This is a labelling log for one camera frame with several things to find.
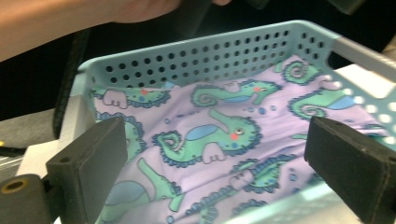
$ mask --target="basket hole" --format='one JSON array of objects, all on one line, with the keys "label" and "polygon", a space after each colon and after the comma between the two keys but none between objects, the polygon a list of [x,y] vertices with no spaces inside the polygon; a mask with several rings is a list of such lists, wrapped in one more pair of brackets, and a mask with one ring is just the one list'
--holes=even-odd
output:
[{"label": "basket hole", "polygon": [[384,138],[384,142],[386,142],[386,143],[388,143],[390,145],[395,145],[396,144],[396,138],[395,137],[386,137],[386,138]]},{"label": "basket hole", "polygon": [[119,64],[119,69],[125,69],[125,68],[126,68],[125,63],[120,63],[120,64]]},{"label": "basket hole", "polygon": [[112,66],[107,66],[106,67],[107,72],[113,72],[113,67]]},{"label": "basket hole", "polygon": [[364,109],[366,110],[367,113],[370,113],[370,114],[374,114],[378,111],[378,108],[376,108],[376,105],[367,105]]},{"label": "basket hole", "polygon": [[343,90],[345,95],[352,95],[353,94],[353,90],[352,89],[344,89]]},{"label": "basket hole", "polygon": [[132,65],[133,67],[137,67],[137,66],[139,66],[139,62],[138,62],[138,61],[132,61],[132,62],[131,62],[131,65]]},{"label": "basket hole", "polygon": [[388,108],[390,111],[396,111],[396,102],[389,103]]},{"label": "basket hole", "polygon": [[379,121],[381,121],[383,123],[391,123],[392,122],[392,117],[387,114],[380,114],[378,116],[378,119],[379,119]]},{"label": "basket hole", "polygon": [[353,101],[355,102],[355,104],[358,104],[358,105],[364,104],[364,98],[361,96],[355,96],[353,98]]}]

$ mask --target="seahorse print fabric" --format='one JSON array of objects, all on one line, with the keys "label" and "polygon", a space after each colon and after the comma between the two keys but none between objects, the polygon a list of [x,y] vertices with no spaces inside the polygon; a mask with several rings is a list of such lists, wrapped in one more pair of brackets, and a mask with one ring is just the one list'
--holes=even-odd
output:
[{"label": "seahorse print fabric", "polygon": [[128,143],[98,223],[220,223],[312,186],[321,179],[304,147],[314,115],[387,135],[297,56],[253,77],[92,96],[98,121],[124,118]]}]

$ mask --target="hand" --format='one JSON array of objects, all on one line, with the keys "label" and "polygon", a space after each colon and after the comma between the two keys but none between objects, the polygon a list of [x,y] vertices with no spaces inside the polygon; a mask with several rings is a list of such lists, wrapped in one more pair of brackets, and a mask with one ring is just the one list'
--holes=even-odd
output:
[{"label": "hand", "polygon": [[[147,21],[175,10],[182,0],[113,0],[111,21],[139,22]],[[224,6],[231,0],[213,0],[213,3]]]}]

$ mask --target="purple fabric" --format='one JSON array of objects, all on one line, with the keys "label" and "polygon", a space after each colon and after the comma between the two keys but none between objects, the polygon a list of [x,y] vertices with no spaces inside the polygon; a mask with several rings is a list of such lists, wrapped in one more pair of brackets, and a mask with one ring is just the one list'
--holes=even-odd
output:
[{"label": "purple fabric", "polygon": [[317,184],[304,161],[313,115],[387,135],[297,56],[254,77],[92,96],[98,121],[124,117],[128,142],[98,223],[219,223]]}]

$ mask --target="light blue plastic basket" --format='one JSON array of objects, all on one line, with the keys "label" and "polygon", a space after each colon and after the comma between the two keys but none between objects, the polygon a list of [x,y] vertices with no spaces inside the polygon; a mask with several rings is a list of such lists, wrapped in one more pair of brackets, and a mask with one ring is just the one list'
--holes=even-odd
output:
[{"label": "light blue plastic basket", "polygon": [[[83,107],[86,108],[88,114],[93,114],[89,94],[94,84],[108,87],[159,88],[166,81],[184,86],[197,81],[211,82],[248,77],[294,54],[321,68],[343,88],[353,90],[353,97],[359,96],[360,99],[364,99],[366,105],[374,105],[376,111],[372,113],[375,117],[386,116],[387,119],[383,124],[393,137],[387,138],[387,141],[379,141],[396,150],[394,138],[396,136],[396,90],[392,90],[384,99],[374,98],[334,73],[327,65],[328,57],[332,52],[396,82],[396,64],[380,54],[314,23],[289,21],[89,60],[79,68],[71,99],[82,98],[79,104],[85,106]],[[75,134],[71,134],[71,130],[74,130],[71,126],[78,125],[78,120],[93,118],[87,114],[74,113],[73,111],[77,108],[73,105],[73,101],[70,102],[61,133],[61,140],[66,143],[76,138]],[[83,126],[83,129],[88,129],[88,127],[89,125]],[[340,202],[340,199],[325,184],[307,189],[285,200],[279,202],[284,206],[275,204],[263,208],[267,209],[267,212],[263,211],[265,214],[272,215],[263,217],[258,223],[290,222],[334,202]],[[296,212],[291,216],[291,206],[302,208],[304,212]]]}]

